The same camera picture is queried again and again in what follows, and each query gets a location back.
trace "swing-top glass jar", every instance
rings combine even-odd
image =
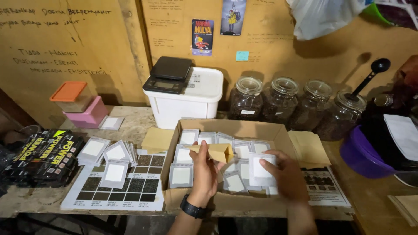
[[[298,105],[289,118],[287,128],[298,131],[311,131],[324,117],[332,88],[321,80],[311,80],[303,88],[304,94],[298,98]]]
[[[351,93],[348,92],[338,92],[331,108],[326,111],[324,118],[313,130],[321,140],[341,140],[356,126],[367,102],[361,95],[353,98],[350,95]]]
[[[228,119],[256,121],[263,106],[263,84],[253,77],[240,77],[229,96]]]
[[[286,124],[298,104],[296,98],[298,91],[298,83],[293,79],[288,77],[274,79],[271,82],[271,87],[261,93],[263,110],[260,120],[268,123]]]

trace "illustration poster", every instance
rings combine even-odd
[[[247,0],[223,0],[221,35],[240,36]]]
[[[211,56],[213,44],[213,20],[192,20],[192,53],[194,56]]]

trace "wooden table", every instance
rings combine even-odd
[[[61,129],[71,129],[87,136],[98,136],[111,140],[130,140],[140,148],[147,130],[156,127],[150,108],[109,106],[111,116],[123,116],[125,120],[119,131],[79,129],[66,120]],[[313,207],[315,216],[324,220],[356,220],[366,234],[418,234],[418,228],[408,225],[396,210],[387,195],[418,194],[418,189],[403,185],[395,177],[368,180],[353,172],[339,155],[340,142],[323,142],[340,186],[343,188],[353,208]],[[120,210],[60,210],[60,204],[73,183],[65,188],[20,189],[10,187],[0,198],[0,217],[14,217],[20,212],[89,215],[176,215],[179,210],[160,212],[120,211]],[[213,216],[226,217],[286,217],[285,207],[274,214],[263,211],[214,211]]]

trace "left hand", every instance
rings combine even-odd
[[[209,158],[208,145],[204,140],[202,140],[199,153],[190,150],[190,156],[193,159],[194,182],[187,201],[196,207],[205,208],[210,198],[216,194],[218,172],[225,163]]]

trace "orange container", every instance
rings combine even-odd
[[[64,112],[84,112],[92,97],[87,82],[64,82],[49,100]]]

